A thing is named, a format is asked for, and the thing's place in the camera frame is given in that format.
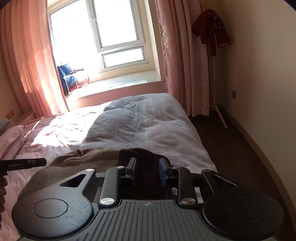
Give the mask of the person left hand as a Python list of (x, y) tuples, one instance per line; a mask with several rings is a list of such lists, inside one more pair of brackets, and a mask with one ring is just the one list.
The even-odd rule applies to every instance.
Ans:
[(8, 185), (8, 181), (4, 176), (1, 176), (0, 178), (0, 217), (1, 214), (4, 212), (5, 207), (4, 204), (6, 202), (5, 200), (5, 195), (6, 195), (6, 187)]

